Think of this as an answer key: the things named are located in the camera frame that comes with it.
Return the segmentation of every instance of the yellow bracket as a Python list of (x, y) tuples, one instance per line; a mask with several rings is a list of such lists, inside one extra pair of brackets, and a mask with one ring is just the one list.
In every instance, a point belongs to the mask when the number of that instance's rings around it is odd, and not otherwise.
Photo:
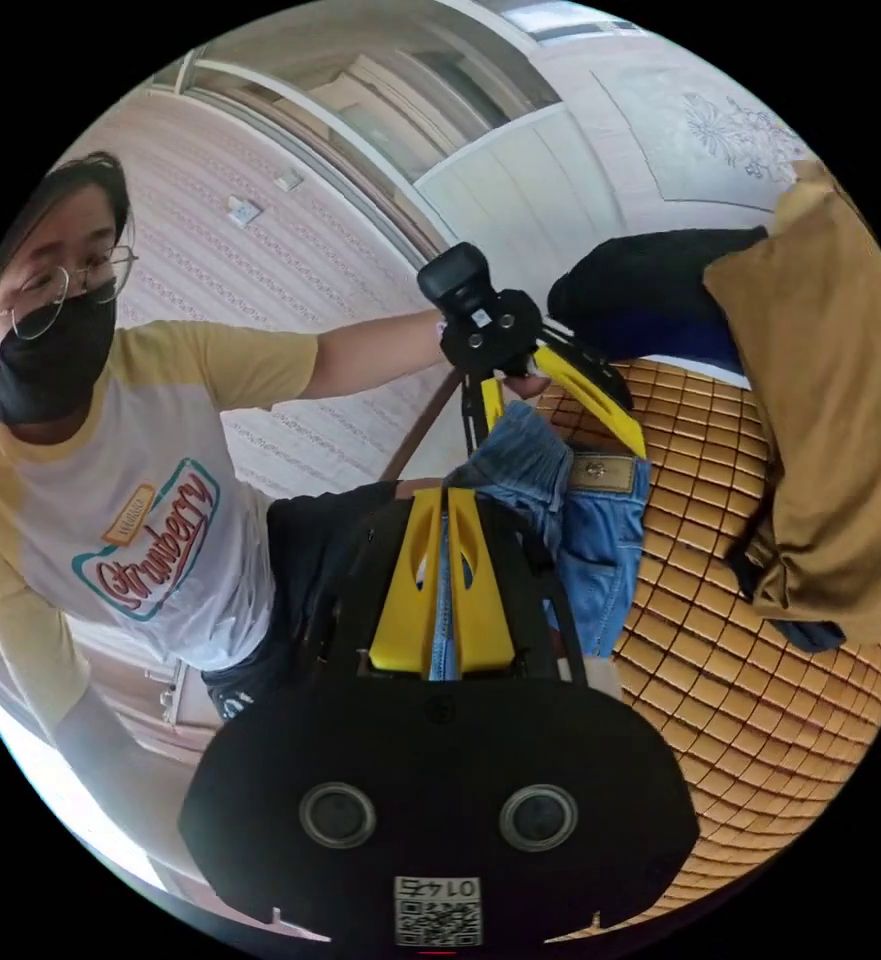
[[(472, 490), (447, 490), (453, 632), (459, 676), (506, 670), (514, 649)], [(470, 587), (461, 557), (472, 574)]]
[[(417, 490), (380, 623), (370, 645), (370, 663), (377, 670), (417, 673), (425, 680), (430, 676), (442, 520), (441, 488)], [(423, 586), (418, 588), (417, 575), (424, 559)]]
[(487, 421), (487, 433), (503, 416), (503, 386), (496, 377), (489, 377), (480, 383), (480, 396), (483, 400), (483, 415)]
[(550, 347), (538, 347), (533, 362), (546, 376), (576, 397), (621, 443), (646, 460), (643, 430), (623, 407)]

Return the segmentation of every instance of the light switch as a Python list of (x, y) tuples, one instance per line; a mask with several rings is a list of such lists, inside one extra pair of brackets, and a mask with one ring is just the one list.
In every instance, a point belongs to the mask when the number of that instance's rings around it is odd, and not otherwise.
[(238, 197), (227, 200), (227, 209), (230, 211), (230, 219), (238, 227), (247, 226), (263, 213), (263, 209), (252, 200), (240, 200)]
[(299, 187), (303, 183), (303, 177), (297, 173), (296, 170), (288, 170), (286, 173), (280, 174), (276, 180), (273, 181), (284, 193), (289, 193), (291, 190)]

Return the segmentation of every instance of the woven mat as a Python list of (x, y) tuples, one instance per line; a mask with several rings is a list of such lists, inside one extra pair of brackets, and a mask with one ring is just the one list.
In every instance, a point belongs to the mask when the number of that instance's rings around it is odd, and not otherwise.
[[(637, 923), (749, 872), (816, 820), (880, 727), (881, 647), (809, 656), (738, 596), (722, 557), (760, 498), (767, 452), (750, 393), (665, 364), (620, 370), (653, 471), (614, 656), (625, 701), (679, 757), (702, 830)], [(608, 435), (560, 388), (538, 409), (564, 437)]]

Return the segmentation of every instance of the brown cloth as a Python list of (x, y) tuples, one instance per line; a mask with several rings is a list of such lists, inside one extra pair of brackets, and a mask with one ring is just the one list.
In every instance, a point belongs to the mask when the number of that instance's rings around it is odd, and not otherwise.
[(770, 444), (772, 507), (746, 549), (769, 619), (881, 642), (881, 252), (818, 163), (771, 236), (711, 264)]

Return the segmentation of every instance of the raglan t-shirt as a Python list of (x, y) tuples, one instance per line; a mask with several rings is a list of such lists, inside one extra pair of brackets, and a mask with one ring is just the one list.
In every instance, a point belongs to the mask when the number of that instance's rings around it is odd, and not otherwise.
[(264, 637), (270, 501), (237, 479), (220, 414), (296, 398), (316, 356), (304, 334), (119, 330), (75, 436), (36, 446), (0, 426), (0, 651), (48, 733), (89, 680), (65, 615), (201, 670)]

